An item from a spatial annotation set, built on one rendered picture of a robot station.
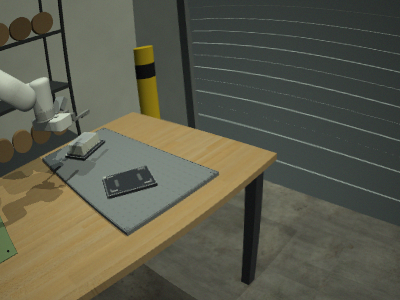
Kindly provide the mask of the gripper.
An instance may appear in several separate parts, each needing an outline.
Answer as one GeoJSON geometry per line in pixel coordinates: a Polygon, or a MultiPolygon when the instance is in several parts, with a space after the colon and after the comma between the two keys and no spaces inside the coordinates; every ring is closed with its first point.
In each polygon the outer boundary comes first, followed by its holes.
{"type": "Polygon", "coordinates": [[[65,110],[62,113],[55,114],[54,117],[46,121],[37,122],[35,120],[36,118],[34,118],[32,119],[32,124],[34,131],[62,132],[72,125],[72,121],[77,121],[78,119],[85,117],[89,113],[90,109],[86,109],[78,116],[75,116],[75,112],[69,113],[69,110],[65,110]]]}

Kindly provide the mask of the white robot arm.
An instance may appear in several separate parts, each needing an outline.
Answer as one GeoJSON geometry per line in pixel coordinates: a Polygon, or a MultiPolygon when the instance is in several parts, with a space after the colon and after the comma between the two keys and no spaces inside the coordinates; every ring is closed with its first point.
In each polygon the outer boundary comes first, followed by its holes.
{"type": "Polygon", "coordinates": [[[64,111],[68,101],[64,96],[52,99],[49,79],[46,77],[25,84],[2,70],[0,100],[22,112],[33,108],[37,122],[46,121],[59,111],[64,111]]]}

